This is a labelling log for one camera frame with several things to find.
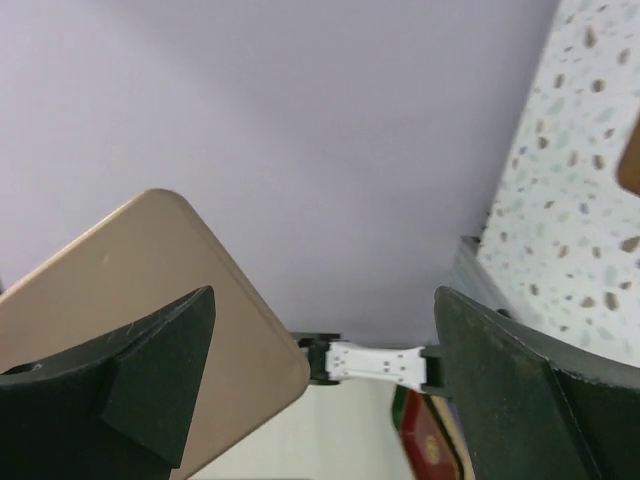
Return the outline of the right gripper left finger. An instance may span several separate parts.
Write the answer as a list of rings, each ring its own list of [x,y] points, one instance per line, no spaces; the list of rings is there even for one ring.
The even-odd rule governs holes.
[[[213,337],[214,290],[1,375],[4,479],[167,479]]]

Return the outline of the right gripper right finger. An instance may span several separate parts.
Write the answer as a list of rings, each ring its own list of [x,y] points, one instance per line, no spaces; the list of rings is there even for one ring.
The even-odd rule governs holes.
[[[445,390],[478,479],[636,479],[639,370],[435,293]]]

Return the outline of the gold tin lid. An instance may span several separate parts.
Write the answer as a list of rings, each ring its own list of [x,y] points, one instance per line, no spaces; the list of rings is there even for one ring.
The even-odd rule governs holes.
[[[216,318],[179,468],[187,479],[296,401],[309,365],[181,195],[146,191],[1,297],[1,375],[214,290]]]

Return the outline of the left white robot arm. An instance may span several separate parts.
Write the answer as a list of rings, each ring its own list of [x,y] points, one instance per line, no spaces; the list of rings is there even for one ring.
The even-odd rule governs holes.
[[[337,385],[354,379],[392,383],[420,394],[448,398],[443,351],[438,345],[373,348],[346,341],[339,334],[294,332],[306,352],[312,385]]]

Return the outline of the gold cookie tin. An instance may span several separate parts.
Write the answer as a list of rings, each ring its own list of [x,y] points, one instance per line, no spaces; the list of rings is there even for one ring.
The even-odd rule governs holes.
[[[618,184],[627,192],[640,196],[640,122],[636,120],[616,171]]]

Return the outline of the aluminium rail frame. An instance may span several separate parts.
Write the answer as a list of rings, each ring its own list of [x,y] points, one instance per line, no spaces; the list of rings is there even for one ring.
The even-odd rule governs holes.
[[[459,239],[450,274],[450,286],[474,301],[514,319],[514,310],[478,259],[480,238]]]

